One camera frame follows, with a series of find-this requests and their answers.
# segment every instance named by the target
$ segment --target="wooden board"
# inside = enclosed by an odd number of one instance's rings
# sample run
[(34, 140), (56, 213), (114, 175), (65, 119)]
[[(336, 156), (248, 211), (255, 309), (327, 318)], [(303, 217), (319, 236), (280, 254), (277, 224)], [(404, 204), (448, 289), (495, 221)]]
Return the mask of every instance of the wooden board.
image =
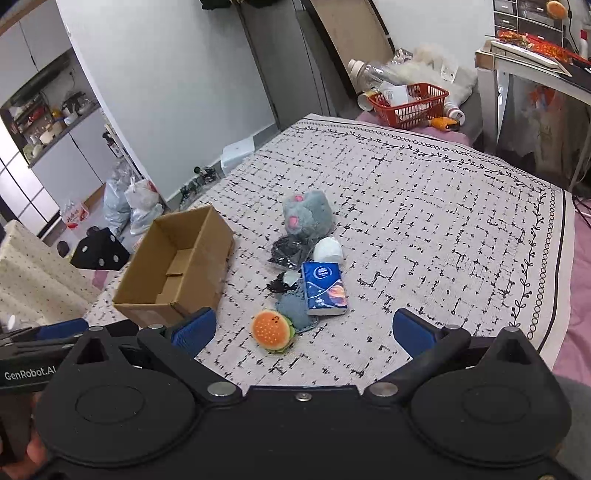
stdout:
[(387, 62), (394, 56), (384, 27), (369, 0), (310, 0), (339, 57)]

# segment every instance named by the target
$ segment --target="drawer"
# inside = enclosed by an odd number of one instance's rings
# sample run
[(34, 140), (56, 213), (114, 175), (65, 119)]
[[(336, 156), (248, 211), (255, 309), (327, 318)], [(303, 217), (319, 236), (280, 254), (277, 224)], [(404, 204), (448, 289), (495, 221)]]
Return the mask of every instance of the drawer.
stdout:
[(495, 14), (495, 25), (497, 27), (517, 30), (517, 17), (512, 17), (510, 15), (503, 14)]
[(562, 32), (545, 27), (539, 23), (529, 22), (527, 20), (519, 19), (519, 33), (529, 33), (537, 35), (546, 41), (549, 41), (559, 47), (562, 46)]
[(540, 0), (518, 0), (517, 10), (521, 18), (539, 22), (549, 27), (562, 30), (562, 21), (555, 20), (546, 11), (546, 2)]
[(509, 0), (495, 0), (495, 12), (517, 15), (517, 7), (513, 2), (509, 2)]

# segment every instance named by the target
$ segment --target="white tissue roll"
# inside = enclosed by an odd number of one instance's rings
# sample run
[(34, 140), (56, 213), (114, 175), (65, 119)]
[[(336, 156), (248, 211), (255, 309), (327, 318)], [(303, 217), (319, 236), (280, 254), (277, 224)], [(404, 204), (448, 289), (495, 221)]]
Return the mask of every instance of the white tissue roll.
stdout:
[(328, 236), (314, 247), (315, 262), (343, 263), (343, 249), (337, 239)]

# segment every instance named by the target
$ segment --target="gray wall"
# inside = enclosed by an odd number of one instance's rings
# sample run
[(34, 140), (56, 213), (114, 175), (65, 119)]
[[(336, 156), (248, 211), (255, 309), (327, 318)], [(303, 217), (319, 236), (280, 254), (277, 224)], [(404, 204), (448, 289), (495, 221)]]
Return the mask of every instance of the gray wall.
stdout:
[(57, 0), (82, 69), (138, 168), (174, 196), (224, 146), (274, 124), (234, 8)]

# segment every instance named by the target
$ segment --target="red plastic basket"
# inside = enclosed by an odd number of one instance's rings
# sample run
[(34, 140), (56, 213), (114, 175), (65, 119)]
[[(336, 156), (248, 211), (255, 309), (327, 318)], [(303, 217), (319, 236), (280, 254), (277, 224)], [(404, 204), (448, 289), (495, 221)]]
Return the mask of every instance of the red plastic basket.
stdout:
[(408, 95), (417, 100), (400, 106), (390, 106), (381, 93), (369, 97), (374, 110), (389, 127), (411, 129), (425, 120), (443, 116), (443, 104), (449, 92), (430, 83), (408, 85)]

